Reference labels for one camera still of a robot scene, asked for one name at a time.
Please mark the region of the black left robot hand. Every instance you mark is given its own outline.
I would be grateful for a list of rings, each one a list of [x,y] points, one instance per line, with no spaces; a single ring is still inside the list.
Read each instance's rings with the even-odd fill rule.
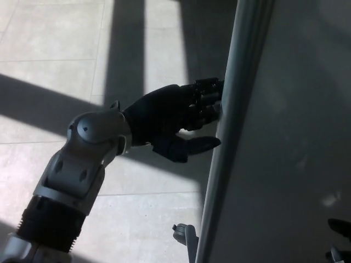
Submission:
[[[123,111],[132,133],[132,147],[151,145],[160,156],[186,163],[221,144],[215,136],[183,139],[180,130],[194,131],[219,120],[224,82],[218,78],[176,84],[150,92]]]

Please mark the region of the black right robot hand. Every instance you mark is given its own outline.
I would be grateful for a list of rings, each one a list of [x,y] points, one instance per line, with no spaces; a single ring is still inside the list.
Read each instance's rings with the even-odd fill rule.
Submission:
[[[328,219],[328,225],[331,230],[348,239],[350,242],[350,222],[341,219]],[[334,244],[330,250],[325,253],[325,257],[329,262],[338,263],[350,262],[350,250],[340,250]]]

